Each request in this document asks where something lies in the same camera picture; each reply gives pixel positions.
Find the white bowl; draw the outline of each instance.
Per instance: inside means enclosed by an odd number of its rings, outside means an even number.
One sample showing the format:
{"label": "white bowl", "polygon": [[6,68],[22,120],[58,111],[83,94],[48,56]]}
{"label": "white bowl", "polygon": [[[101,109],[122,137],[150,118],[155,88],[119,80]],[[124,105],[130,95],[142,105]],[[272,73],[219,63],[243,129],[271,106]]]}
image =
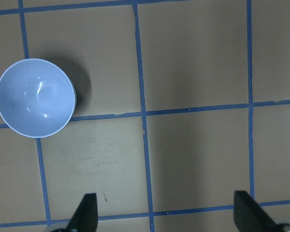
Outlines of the white bowl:
{"label": "white bowl", "polygon": [[43,138],[60,131],[71,119],[76,94],[67,75],[43,59],[24,59],[0,78],[0,115],[17,133]]}

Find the floor tile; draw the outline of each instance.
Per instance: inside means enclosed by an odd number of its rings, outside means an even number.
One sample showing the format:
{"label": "floor tile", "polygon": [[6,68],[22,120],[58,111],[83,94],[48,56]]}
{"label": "floor tile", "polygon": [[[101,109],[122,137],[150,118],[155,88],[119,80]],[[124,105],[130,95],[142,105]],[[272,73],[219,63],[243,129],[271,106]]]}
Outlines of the floor tile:
{"label": "floor tile", "polygon": [[249,189],[247,109],[147,117],[155,211],[233,202]]}
{"label": "floor tile", "polygon": [[155,217],[156,232],[237,232],[232,210]]}
{"label": "floor tile", "polygon": [[74,116],[140,111],[132,6],[25,16],[30,57],[57,64],[75,85]]}
{"label": "floor tile", "polygon": [[148,212],[140,118],[72,122],[42,147],[52,219],[71,218],[91,192],[99,216]]}
{"label": "floor tile", "polygon": [[43,0],[43,1],[41,1],[41,0],[23,0],[24,7],[53,6],[53,5],[100,2],[100,1],[109,1],[109,0]]}
{"label": "floor tile", "polygon": [[16,9],[18,8],[17,0],[0,0],[0,10]]}
{"label": "floor tile", "polygon": [[282,220],[290,223],[290,204],[264,207],[263,210],[277,223]]}
{"label": "floor tile", "polygon": [[23,58],[19,15],[0,15],[0,77],[11,64]]}
{"label": "floor tile", "polygon": [[290,200],[290,105],[254,108],[256,199]]}
{"label": "floor tile", "polygon": [[290,99],[290,0],[252,1],[255,102]]}
{"label": "floor tile", "polygon": [[138,7],[147,110],[248,101],[246,1]]}
{"label": "floor tile", "polygon": [[97,232],[150,232],[146,217],[99,221]]}
{"label": "floor tile", "polygon": [[0,228],[0,232],[44,232],[46,226],[19,226]]}
{"label": "floor tile", "polygon": [[45,220],[35,139],[0,129],[0,223]]}

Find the scuff mark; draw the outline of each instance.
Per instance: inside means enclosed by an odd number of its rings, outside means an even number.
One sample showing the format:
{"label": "scuff mark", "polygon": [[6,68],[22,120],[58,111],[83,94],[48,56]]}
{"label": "scuff mark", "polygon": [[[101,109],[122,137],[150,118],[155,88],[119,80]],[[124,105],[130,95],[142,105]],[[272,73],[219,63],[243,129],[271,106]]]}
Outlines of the scuff mark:
{"label": "scuff mark", "polygon": [[103,196],[104,196],[105,202],[107,202],[107,198],[106,198],[105,192],[103,192]]}

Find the grid line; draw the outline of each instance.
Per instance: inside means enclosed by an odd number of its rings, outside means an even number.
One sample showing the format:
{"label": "grid line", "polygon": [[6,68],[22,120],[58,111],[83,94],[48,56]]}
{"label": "grid line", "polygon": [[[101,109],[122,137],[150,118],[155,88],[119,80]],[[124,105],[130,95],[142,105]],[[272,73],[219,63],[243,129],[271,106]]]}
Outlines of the grid line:
{"label": "grid line", "polygon": [[[290,200],[263,202],[263,203],[259,203],[259,205],[261,207],[290,205]],[[196,213],[222,211],[222,210],[233,210],[233,205],[221,205],[221,206],[212,206],[212,207],[195,208],[195,209],[183,209],[183,210],[157,211],[157,212],[153,212],[152,214],[158,217],[158,216],[167,216],[167,215],[196,214]],[[110,215],[110,216],[101,216],[99,217],[99,220],[103,221],[103,220],[115,220],[115,219],[126,219],[126,218],[144,218],[144,217],[149,217],[150,215],[151,213]],[[61,223],[61,222],[69,222],[69,221],[70,219],[51,220],[52,223]],[[2,223],[0,224],[0,228],[18,227],[18,226],[34,226],[34,225],[46,225],[46,221]]]}
{"label": "grid line", "polygon": [[251,0],[246,0],[247,11],[247,70],[248,70],[248,151],[249,151],[249,189],[250,196],[255,198],[255,177],[253,157],[253,95],[252,95],[252,29]]}
{"label": "grid line", "polygon": [[[261,101],[254,102],[254,107],[265,107],[265,106],[274,106],[274,105],[290,105],[290,100],[283,101]],[[201,107],[190,107],[190,108],[181,108],[181,109],[168,109],[168,110],[153,110],[146,111],[146,116],[152,115],[171,115],[171,114],[186,114],[186,113],[195,113],[202,111],[214,111],[214,110],[231,110],[231,109],[243,109],[249,108],[249,104],[229,104],[229,105],[211,105],[211,106],[201,106]],[[102,119],[114,119],[114,118],[124,118],[124,117],[139,117],[142,116],[142,112],[129,112],[120,115],[116,114],[105,114],[105,115],[89,115],[89,116],[74,116],[71,118],[70,122],[77,122],[83,120],[102,120]],[[9,128],[5,123],[0,124],[0,129]]]}
{"label": "grid line", "polygon": [[48,202],[48,194],[47,194],[47,187],[46,187],[46,177],[45,177],[45,170],[44,170],[41,139],[36,139],[36,143],[37,143],[37,150],[38,150],[38,159],[39,159],[39,167],[40,167],[40,176],[41,176],[46,224],[47,226],[50,226],[52,223],[51,223],[51,217],[50,217],[50,211],[49,211],[49,202]]}
{"label": "grid line", "polygon": [[153,199],[152,199],[151,179],[150,179],[150,163],[149,163],[146,104],[145,104],[145,87],[144,87],[144,77],[143,77],[143,63],[142,63],[139,15],[138,15],[137,4],[133,4],[132,7],[133,7],[134,16],[135,16],[135,43],[136,43],[137,66],[138,66],[138,73],[139,73],[142,123],[143,123],[143,132],[144,132],[143,133],[143,142],[144,142],[144,156],[145,156],[147,199],[148,199],[148,210],[149,210],[149,226],[150,226],[150,231],[155,232],[154,216],[152,215]]}
{"label": "grid line", "polygon": [[18,14],[21,11],[23,11],[24,13],[32,13],[32,12],[43,12],[43,11],[93,8],[93,7],[103,7],[103,6],[159,3],[159,2],[169,2],[169,1],[188,1],[188,0],[115,0],[115,1],[75,3],[75,4],[64,4],[64,5],[53,5],[53,6],[23,7],[21,10],[20,9],[0,10],[0,15]]}
{"label": "grid line", "polygon": [[19,19],[20,19],[20,27],[21,27],[21,35],[23,41],[23,49],[25,59],[29,58],[29,50],[28,50],[28,41],[27,41],[27,31],[25,24],[25,14],[24,14],[24,4],[23,0],[18,0],[18,8],[19,8]]}

